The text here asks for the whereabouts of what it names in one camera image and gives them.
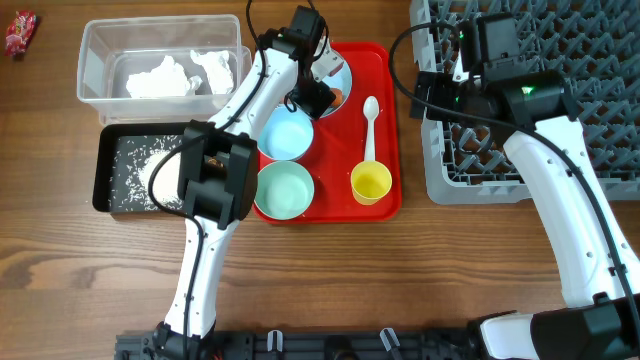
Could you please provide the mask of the orange carrot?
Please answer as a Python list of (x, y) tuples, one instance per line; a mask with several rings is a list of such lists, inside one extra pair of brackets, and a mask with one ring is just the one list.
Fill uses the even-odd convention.
[(334, 95), (334, 100), (331, 102), (331, 107), (339, 108), (344, 102), (343, 92), (339, 88), (331, 88), (331, 93)]

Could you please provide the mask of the light blue rice bowl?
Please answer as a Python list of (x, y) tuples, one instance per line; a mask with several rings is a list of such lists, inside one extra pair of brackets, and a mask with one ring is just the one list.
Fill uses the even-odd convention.
[(290, 112), (284, 105), (274, 109), (258, 140), (260, 152), (274, 161), (296, 161), (311, 147), (314, 128), (301, 110)]

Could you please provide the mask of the white tissue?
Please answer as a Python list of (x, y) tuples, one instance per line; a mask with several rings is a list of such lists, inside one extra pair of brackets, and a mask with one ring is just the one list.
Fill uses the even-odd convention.
[(234, 90), (234, 77), (229, 66), (230, 52), (227, 50), (199, 53), (190, 51), (191, 60), (201, 66), (214, 95), (230, 94)]
[(165, 56), (150, 72), (130, 75), (126, 90), (132, 98), (182, 97), (194, 95), (202, 83), (200, 76), (188, 78), (182, 65), (172, 56)]

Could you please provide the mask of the mint green bowl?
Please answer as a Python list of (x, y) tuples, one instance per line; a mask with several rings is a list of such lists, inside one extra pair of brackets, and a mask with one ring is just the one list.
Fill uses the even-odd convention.
[(306, 168), (292, 161), (276, 161), (259, 171), (254, 204), (271, 219), (290, 220), (309, 208), (314, 195), (314, 180)]

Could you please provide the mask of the brown food scrap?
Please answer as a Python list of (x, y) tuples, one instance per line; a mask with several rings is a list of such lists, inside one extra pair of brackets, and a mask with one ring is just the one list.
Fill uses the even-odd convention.
[(213, 167), (217, 167), (217, 168), (224, 168), (224, 167), (225, 167), (224, 163), (223, 163), (222, 161), (218, 160), (218, 159), (217, 159), (217, 158), (215, 158), (215, 157), (209, 157), (209, 158), (206, 160), (206, 163), (207, 163), (209, 166), (213, 166)]

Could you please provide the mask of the red snack wrapper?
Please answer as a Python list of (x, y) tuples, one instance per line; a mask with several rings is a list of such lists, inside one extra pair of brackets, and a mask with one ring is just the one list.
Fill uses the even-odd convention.
[(17, 11), (14, 20), (5, 35), (4, 55), (14, 57), (23, 55), (36, 32), (38, 16), (33, 11)]

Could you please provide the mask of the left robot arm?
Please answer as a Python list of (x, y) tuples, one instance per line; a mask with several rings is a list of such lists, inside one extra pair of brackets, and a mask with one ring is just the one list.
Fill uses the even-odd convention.
[(328, 49), (329, 30), (313, 4), (296, 9), (291, 23), (253, 37), (252, 70), (225, 109), (206, 122), (191, 121), (180, 145), (178, 216), (186, 222), (185, 252), (173, 305), (153, 333), (151, 358), (211, 359), (216, 295), (224, 257), (257, 192), (257, 141), (280, 103), (313, 119), (335, 99), (312, 65)]

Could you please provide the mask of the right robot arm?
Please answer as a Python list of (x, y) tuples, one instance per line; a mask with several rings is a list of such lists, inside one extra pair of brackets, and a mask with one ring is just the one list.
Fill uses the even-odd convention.
[(469, 325), (474, 359), (629, 359), (639, 353), (639, 260), (587, 154), (578, 105), (554, 70), (526, 66), (512, 15), (456, 25), (449, 40), (466, 79), (438, 75), (409, 97), (432, 119), (481, 125), (528, 188), (551, 243), (565, 307), (498, 313)]

